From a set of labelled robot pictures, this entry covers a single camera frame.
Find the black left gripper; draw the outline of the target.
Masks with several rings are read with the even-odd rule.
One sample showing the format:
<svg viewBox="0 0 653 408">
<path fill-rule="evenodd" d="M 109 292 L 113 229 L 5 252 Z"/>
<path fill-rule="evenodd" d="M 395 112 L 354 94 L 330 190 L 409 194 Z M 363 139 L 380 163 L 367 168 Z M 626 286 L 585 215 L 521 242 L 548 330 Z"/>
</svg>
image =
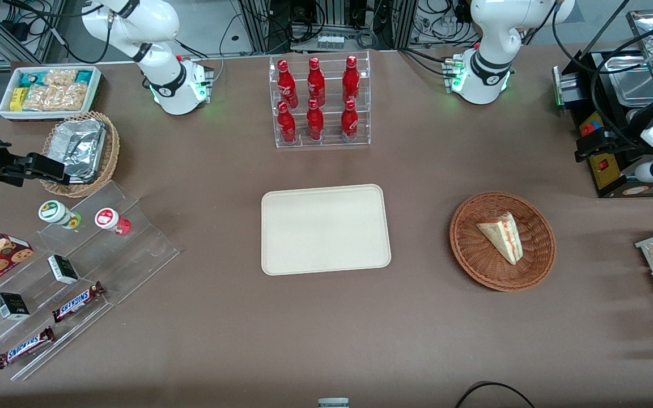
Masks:
<svg viewBox="0 0 653 408">
<path fill-rule="evenodd" d="M 648 144 L 635 135 L 618 135 L 609 129 L 594 129 L 584 134 L 584 144 L 577 144 L 574 152 L 576 163 L 601 154 L 601 160 L 614 160 L 627 165 L 640 159 L 648 152 Z"/>
</svg>

